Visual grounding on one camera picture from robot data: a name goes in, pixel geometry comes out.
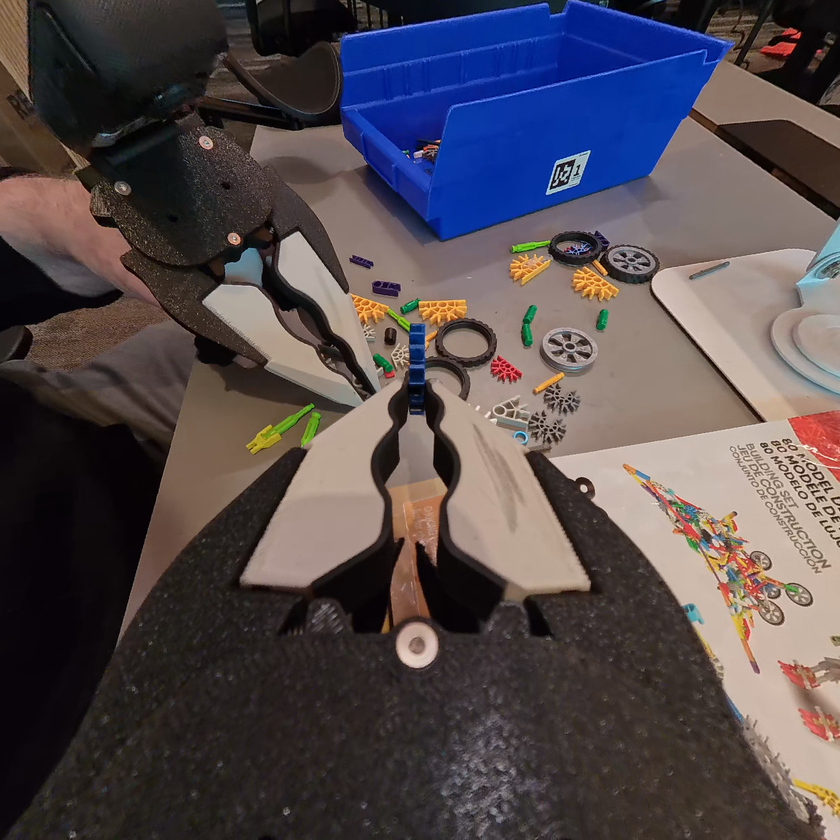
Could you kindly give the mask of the grey side table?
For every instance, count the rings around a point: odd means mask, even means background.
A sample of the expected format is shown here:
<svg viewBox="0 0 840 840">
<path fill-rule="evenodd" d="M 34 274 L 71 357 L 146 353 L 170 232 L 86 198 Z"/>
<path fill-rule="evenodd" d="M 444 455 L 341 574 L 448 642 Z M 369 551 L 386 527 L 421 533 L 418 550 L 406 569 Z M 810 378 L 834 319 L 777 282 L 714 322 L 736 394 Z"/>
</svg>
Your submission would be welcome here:
<svg viewBox="0 0 840 840">
<path fill-rule="evenodd" d="M 722 62 L 691 118 L 838 219 L 839 120 L 757 76 Z"/>
</svg>

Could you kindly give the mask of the person's left forearm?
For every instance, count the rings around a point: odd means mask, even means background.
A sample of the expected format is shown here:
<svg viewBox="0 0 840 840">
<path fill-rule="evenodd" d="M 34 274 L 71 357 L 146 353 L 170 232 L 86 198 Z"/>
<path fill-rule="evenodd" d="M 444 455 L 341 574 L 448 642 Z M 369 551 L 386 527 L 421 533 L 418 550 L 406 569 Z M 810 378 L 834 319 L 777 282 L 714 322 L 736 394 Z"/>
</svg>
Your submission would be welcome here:
<svg viewBox="0 0 840 840">
<path fill-rule="evenodd" d="M 122 292 L 105 283 L 102 293 L 79 294 L 50 279 L 35 263 L 1 240 L 1 331 L 27 327 L 60 314 L 106 307 Z"/>
</svg>

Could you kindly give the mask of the pile of toy parts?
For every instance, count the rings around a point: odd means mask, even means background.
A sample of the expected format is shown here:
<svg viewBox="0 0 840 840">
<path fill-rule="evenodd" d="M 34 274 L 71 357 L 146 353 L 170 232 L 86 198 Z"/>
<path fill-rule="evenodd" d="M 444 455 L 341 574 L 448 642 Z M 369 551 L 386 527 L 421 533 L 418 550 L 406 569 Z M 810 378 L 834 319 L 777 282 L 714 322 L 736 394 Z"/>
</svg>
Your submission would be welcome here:
<svg viewBox="0 0 840 840">
<path fill-rule="evenodd" d="M 434 173 L 441 142 L 441 139 L 418 138 L 413 147 L 404 149 L 402 153 L 420 171 L 431 175 Z"/>
</svg>

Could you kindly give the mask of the white base board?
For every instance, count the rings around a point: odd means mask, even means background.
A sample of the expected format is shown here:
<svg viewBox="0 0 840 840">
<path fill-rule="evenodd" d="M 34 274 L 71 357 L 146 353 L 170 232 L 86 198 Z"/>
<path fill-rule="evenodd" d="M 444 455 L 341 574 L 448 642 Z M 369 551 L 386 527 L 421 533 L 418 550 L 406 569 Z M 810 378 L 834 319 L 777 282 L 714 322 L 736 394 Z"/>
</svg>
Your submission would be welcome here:
<svg viewBox="0 0 840 840">
<path fill-rule="evenodd" d="M 730 266 L 689 280 L 708 264 L 660 271 L 652 292 L 764 421 L 837 411 L 838 394 L 777 354 L 771 326 L 797 308 L 838 314 L 838 253 L 786 248 L 725 258 Z"/>
</svg>

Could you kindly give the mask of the light grey fan connector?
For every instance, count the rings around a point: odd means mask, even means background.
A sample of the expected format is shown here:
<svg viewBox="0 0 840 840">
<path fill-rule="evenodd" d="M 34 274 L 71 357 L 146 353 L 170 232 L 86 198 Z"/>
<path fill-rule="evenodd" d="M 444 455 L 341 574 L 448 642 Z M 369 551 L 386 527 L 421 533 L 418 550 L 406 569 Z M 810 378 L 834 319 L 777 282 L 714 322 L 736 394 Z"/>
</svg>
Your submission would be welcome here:
<svg viewBox="0 0 840 840">
<path fill-rule="evenodd" d="M 526 431 L 531 421 L 532 413 L 528 411 L 526 403 L 521 403 L 521 396 L 515 395 L 494 405 L 485 415 L 493 424 L 504 426 L 516 431 Z"/>
</svg>

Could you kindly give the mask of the person's left hand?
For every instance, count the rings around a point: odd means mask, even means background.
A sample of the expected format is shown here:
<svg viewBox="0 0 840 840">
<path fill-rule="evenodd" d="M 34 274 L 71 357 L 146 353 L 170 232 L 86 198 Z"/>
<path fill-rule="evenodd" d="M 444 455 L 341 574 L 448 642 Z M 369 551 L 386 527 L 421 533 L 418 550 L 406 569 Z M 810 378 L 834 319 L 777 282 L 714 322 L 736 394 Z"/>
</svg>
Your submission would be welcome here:
<svg viewBox="0 0 840 840">
<path fill-rule="evenodd" d="M 116 289 L 158 306 L 121 261 L 129 243 L 118 229 L 98 224 L 78 181 L 39 175 L 3 179 L 1 236 L 64 291 L 93 298 Z"/>
</svg>

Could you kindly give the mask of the printed construction toy bag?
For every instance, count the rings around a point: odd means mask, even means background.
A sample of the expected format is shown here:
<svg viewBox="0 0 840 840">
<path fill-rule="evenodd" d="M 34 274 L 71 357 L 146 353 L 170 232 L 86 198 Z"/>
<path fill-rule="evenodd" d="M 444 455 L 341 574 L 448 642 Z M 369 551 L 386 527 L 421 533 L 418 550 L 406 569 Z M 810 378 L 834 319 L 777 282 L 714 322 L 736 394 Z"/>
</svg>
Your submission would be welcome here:
<svg viewBox="0 0 840 840">
<path fill-rule="evenodd" d="M 682 605 L 763 768 L 838 838 L 838 411 L 552 462 Z"/>
</svg>

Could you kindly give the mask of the blue snowflake connector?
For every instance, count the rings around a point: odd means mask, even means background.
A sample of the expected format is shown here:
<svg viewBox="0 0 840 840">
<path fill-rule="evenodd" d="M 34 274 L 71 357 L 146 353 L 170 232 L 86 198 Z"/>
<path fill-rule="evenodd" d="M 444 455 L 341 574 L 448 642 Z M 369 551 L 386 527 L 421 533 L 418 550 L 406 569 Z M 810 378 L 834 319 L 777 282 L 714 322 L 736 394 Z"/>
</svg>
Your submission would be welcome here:
<svg viewBox="0 0 840 840">
<path fill-rule="evenodd" d="M 412 415 L 424 415 L 426 391 L 426 328 L 412 323 L 408 336 L 407 404 Z"/>
</svg>

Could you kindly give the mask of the grey wheel hub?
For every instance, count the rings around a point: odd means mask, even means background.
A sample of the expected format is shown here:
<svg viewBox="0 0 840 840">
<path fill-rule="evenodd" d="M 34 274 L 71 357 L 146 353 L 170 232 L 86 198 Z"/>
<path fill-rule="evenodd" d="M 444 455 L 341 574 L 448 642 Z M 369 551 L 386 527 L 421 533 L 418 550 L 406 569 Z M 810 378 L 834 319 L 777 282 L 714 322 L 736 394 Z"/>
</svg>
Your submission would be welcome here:
<svg viewBox="0 0 840 840">
<path fill-rule="evenodd" d="M 543 361 L 554 371 L 578 375 L 588 371 L 598 356 L 594 339 L 578 329 L 557 328 L 547 332 L 540 344 Z"/>
</svg>

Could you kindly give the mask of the person's grey trouser leg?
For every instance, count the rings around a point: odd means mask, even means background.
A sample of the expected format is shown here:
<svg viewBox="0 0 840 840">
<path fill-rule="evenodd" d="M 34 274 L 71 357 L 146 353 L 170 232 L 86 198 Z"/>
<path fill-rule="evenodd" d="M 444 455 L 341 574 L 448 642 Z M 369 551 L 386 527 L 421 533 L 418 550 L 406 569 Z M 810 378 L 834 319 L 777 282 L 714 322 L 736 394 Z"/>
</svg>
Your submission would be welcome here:
<svg viewBox="0 0 840 840">
<path fill-rule="evenodd" d="M 73 370 L 51 371 L 16 360 L 2 364 L 2 377 L 63 413 L 102 427 L 124 424 L 165 460 L 195 357 L 194 337 L 168 321 Z"/>
</svg>

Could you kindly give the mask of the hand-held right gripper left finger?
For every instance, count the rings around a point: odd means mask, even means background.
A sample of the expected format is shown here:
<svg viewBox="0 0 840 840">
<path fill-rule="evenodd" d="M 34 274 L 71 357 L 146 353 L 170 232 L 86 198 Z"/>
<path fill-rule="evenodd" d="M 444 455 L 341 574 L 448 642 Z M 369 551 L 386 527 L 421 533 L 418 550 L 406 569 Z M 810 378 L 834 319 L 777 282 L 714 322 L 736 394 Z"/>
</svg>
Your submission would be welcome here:
<svg viewBox="0 0 840 840">
<path fill-rule="evenodd" d="M 385 483 L 400 460 L 406 418 L 406 388 L 393 383 L 303 449 L 242 587 L 333 599 L 357 632 L 383 630 L 404 543 L 395 538 Z"/>
</svg>

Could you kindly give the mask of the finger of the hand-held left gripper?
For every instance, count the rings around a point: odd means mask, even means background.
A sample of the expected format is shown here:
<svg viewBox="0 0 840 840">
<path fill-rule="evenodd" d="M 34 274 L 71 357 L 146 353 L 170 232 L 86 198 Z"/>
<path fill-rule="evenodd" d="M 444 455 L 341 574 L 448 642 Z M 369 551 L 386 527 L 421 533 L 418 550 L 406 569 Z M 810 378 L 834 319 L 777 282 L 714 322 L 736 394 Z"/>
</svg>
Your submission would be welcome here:
<svg viewBox="0 0 840 840">
<path fill-rule="evenodd" d="M 339 352 L 349 372 L 368 394 L 380 391 L 379 375 L 364 338 L 352 297 L 341 288 L 302 232 L 283 238 L 272 268 L 283 290 L 314 321 L 324 341 Z"/>
<path fill-rule="evenodd" d="M 272 374 L 335 403 L 359 406 L 364 401 L 347 379 L 321 361 L 316 344 L 287 329 L 264 288 L 224 283 L 203 305 L 257 350 Z"/>
</svg>

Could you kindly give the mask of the stand base disc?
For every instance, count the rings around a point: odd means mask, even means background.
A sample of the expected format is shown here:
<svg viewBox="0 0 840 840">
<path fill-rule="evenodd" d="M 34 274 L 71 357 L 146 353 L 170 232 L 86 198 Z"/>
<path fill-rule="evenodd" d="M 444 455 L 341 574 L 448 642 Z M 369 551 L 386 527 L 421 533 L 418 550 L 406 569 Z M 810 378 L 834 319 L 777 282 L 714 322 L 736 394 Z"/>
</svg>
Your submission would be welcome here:
<svg viewBox="0 0 840 840">
<path fill-rule="evenodd" d="M 777 354 L 794 371 L 839 394 L 839 315 L 808 308 L 783 312 L 771 326 Z"/>
</svg>

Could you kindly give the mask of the black rubber tyre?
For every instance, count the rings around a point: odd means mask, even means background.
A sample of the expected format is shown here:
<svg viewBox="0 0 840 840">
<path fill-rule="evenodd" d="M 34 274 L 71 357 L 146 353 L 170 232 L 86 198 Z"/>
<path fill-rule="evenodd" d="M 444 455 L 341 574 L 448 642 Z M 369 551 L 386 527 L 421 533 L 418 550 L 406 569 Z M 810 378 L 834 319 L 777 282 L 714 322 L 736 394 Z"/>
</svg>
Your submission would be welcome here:
<svg viewBox="0 0 840 840">
<path fill-rule="evenodd" d="M 478 334 L 486 342 L 484 352 L 473 356 L 460 356 L 447 350 L 445 346 L 447 336 L 459 330 L 466 330 Z M 493 360 L 497 353 L 497 335 L 484 322 L 474 318 L 459 318 L 448 321 L 438 328 L 435 337 L 435 349 L 439 357 L 455 362 L 466 369 L 473 369 Z"/>
<path fill-rule="evenodd" d="M 426 379 L 439 380 L 453 385 L 457 396 L 466 401 L 469 396 L 471 380 L 464 365 L 454 360 L 441 357 L 428 357 L 425 363 Z"/>
<path fill-rule="evenodd" d="M 572 242 L 587 242 L 591 245 L 592 250 L 589 254 L 574 257 L 563 253 L 564 246 Z M 592 234 L 582 231 L 567 231 L 562 232 L 550 240 L 549 255 L 564 266 L 579 268 L 591 263 L 594 259 L 599 259 L 602 254 L 602 249 L 598 241 Z"/>
</svg>

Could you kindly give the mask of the blue bin with square label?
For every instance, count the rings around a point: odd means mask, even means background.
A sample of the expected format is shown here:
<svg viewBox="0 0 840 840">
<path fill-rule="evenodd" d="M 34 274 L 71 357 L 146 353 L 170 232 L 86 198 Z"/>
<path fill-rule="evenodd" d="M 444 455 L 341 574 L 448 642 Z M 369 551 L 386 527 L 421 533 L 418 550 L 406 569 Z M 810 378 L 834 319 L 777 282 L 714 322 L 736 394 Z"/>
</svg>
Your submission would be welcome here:
<svg viewBox="0 0 840 840">
<path fill-rule="evenodd" d="M 730 47 L 586 2 L 348 35 L 343 133 L 455 238 L 650 175 Z M 431 175 L 418 138 L 442 140 Z"/>
</svg>

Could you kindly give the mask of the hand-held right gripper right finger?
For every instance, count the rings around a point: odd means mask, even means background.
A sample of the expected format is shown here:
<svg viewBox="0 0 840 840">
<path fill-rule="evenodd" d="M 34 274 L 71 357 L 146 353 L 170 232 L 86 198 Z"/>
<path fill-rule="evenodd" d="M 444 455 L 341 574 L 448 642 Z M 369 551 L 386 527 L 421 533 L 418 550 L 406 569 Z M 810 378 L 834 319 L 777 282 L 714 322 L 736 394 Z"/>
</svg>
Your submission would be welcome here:
<svg viewBox="0 0 840 840">
<path fill-rule="evenodd" d="M 589 592 L 526 450 L 439 382 L 426 383 L 425 419 L 446 488 L 435 561 L 420 554 L 431 620 L 448 632 L 478 632 L 502 603 Z"/>
</svg>

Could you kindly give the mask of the grey wheel with black tyre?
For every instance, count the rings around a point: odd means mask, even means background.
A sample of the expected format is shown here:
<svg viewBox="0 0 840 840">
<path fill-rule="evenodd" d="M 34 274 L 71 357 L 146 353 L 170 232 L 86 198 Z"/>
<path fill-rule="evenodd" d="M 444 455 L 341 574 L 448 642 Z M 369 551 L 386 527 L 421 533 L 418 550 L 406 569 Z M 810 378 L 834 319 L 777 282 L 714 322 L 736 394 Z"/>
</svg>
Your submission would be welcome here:
<svg viewBox="0 0 840 840">
<path fill-rule="evenodd" d="M 610 278 L 633 285 L 650 282 L 660 268 L 653 252 L 636 245 L 612 246 L 601 255 L 600 263 Z"/>
</svg>

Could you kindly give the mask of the dark grey connector with strip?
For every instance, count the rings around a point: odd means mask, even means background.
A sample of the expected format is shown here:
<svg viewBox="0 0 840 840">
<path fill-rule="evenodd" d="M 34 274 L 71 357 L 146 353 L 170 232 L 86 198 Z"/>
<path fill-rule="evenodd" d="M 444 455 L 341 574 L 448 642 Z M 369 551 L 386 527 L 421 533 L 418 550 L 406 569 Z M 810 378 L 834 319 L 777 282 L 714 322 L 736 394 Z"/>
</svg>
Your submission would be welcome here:
<svg viewBox="0 0 840 840">
<path fill-rule="evenodd" d="M 364 388 L 364 384 L 358 377 L 354 375 L 352 370 L 343 361 L 343 357 L 341 356 L 337 348 L 326 343 L 319 343 L 317 350 L 321 361 L 327 367 L 329 367 L 332 371 L 337 372 L 338 374 L 342 375 L 345 379 L 347 379 L 352 384 L 353 388 L 360 394 L 367 393 L 367 391 Z"/>
</svg>

